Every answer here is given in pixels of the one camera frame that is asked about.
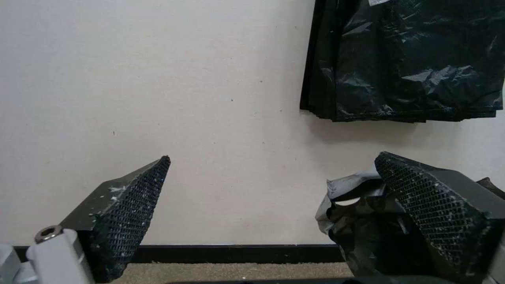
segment black garbage bag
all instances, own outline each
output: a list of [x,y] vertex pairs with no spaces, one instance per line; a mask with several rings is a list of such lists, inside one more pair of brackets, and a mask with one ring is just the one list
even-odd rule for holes
[[333,121],[494,117],[503,30],[501,0],[316,0],[300,108]]
[[383,152],[370,170],[328,181],[316,219],[355,276],[502,277],[492,260],[504,245],[505,194],[488,178]]

